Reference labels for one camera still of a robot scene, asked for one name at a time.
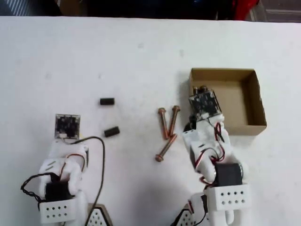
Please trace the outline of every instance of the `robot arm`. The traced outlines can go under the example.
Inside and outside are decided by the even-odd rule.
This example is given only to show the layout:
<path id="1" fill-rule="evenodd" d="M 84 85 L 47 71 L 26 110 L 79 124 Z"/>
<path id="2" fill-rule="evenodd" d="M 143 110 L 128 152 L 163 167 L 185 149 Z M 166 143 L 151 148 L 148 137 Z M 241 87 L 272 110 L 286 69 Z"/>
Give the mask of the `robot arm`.
<path id="1" fill-rule="evenodd" d="M 250 187 L 243 184 L 248 176 L 248 167 L 232 150 L 215 93 L 206 87 L 195 88 L 189 99 L 193 115 L 185 127 L 183 139 L 194 170 L 203 175 L 200 180 L 207 184 L 201 201 L 205 213 L 198 224 L 251 225 Z M 189 212 L 192 216 L 196 215 L 192 211 L 193 203 L 197 203 L 193 201 L 195 199 L 200 202 L 200 195 L 190 199 Z"/>
<path id="2" fill-rule="evenodd" d="M 42 224 L 58 226 L 65 222 L 66 226 L 84 225 L 87 199 L 80 189 L 80 182 L 82 173 L 87 169 L 87 157 L 86 145 L 68 145 L 62 140 L 52 143 L 48 158 L 39 170 L 39 174 L 57 175 L 55 181 L 49 175 L 40 177 L 39 193 L 45 200 L 40 204 Z"/>

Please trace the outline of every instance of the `small circuit board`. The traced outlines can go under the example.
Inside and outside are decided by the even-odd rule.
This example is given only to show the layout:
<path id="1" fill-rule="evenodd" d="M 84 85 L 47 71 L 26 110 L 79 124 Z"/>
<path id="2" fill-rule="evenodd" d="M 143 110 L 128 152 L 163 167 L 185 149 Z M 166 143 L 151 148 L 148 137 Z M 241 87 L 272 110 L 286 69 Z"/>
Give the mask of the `small circuit board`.
<path id="1" fill-rule="evenodd" d="M 189 98 L 197 121 L 221 114 L 221 108 L 213 90 L 205 90 Z"/>
<path id="2" fill-rule="evenodd" d="M 55 116 L 55 138 L 79 139 L 80 115 L 57 114 Z"/>

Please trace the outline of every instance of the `copper bolt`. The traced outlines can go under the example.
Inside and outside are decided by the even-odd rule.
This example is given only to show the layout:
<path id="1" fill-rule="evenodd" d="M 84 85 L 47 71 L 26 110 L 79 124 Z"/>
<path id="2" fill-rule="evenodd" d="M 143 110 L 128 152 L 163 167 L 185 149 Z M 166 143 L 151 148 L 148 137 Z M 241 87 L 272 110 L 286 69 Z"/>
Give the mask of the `copper bolt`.
<path id="1" fill-rule="evenodd" d="M 163 161 L 163 156 L 165 155 L 165 153 L 168 151 L 168 149 L 170 148 L 170 146 L 173 144 L 173 142 L 175 141 L 175 139 L 177 138 L 176 134 L 173 134 L 172 137 L 170 137 L 168 143 L 165 145 L 165 147 L 163 147 L 162 151 L 160 152 L 160 154 L 157 154 L 155 159 L 156 161 L 160 162 Z"/>
<path id="2" fill-rule="evenodd" d="M 169 126 L 169 136 L 171 137 L 174 133 L 174 125 L 175 125 L 175 120 L 177 118 L 177 114 L 180 111 L 180 107 L 178 105 L 175 105 L 173 107 L 173 117 L 171 118 L 170 121 L 170 126 Z"/>
<path id="3" fill-rule="evenodd" d="M 163 107 L 158 109 L 158 114 L 160 115 L 160 124 L 162 127 L 163 138 L 165 140 L 167 140 L 169 138 L 169 136 L 168 136 L 167 126 L 166 126 L 165 112 L 166 112 L 166 110 Z"/>

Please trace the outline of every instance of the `black rubber spacer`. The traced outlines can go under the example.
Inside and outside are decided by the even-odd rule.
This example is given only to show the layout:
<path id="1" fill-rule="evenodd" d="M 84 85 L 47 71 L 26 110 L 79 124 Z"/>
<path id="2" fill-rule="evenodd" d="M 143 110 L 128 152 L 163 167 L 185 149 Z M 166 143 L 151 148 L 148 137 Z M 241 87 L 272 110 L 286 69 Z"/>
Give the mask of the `black rubber spacer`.
<path id="1" fill-rule="evenodd" d="M 119 127 L 116 126 L 116 127 L 111 128 L 111 129 L 105 130 L 104 131 L 104 136 L 105 137 L 111 137 L 111 136 L 117 135 L 119 133 L 120 133 Z"/>
<path id="2" fill-rule="evenodd" d="M 100 105 L 114 105 L 114 98 L 100 98 Z"/>

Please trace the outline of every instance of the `open cardboard box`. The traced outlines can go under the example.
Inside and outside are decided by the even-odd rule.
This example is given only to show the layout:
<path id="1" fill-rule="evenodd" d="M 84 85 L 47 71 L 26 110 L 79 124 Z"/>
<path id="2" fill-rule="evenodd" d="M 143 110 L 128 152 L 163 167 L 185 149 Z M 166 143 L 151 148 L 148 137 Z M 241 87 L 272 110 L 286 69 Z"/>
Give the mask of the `open cardboard box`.
<path id="1" fill-rule="evenodd" d="M 260 87 L 253 69 L 192 68 L 190 95 L 193 87 L 212 89 L 225 116 L 229 135 L 258 135 L 267 127 Z"/>

